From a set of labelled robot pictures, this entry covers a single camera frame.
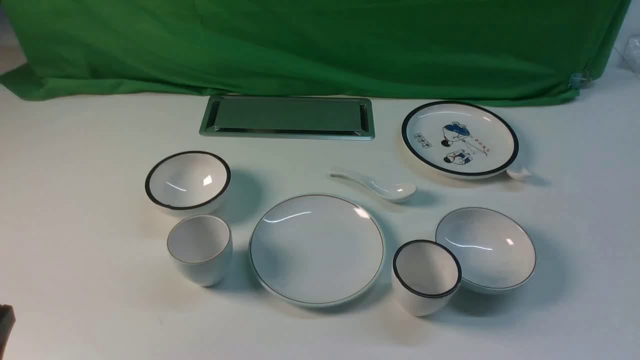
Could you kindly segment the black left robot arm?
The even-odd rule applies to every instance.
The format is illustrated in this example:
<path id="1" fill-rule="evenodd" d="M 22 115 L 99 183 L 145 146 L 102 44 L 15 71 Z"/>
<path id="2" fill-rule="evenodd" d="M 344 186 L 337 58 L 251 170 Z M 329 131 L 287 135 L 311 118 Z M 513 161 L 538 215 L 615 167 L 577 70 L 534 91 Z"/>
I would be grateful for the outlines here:
<path id="1" fill-rule="evenodd" d="M 0 358 L 3 358 L 10 333 L 16 322 L 14 308 L 11 305 L 2 304 L 0 306 Z"/>

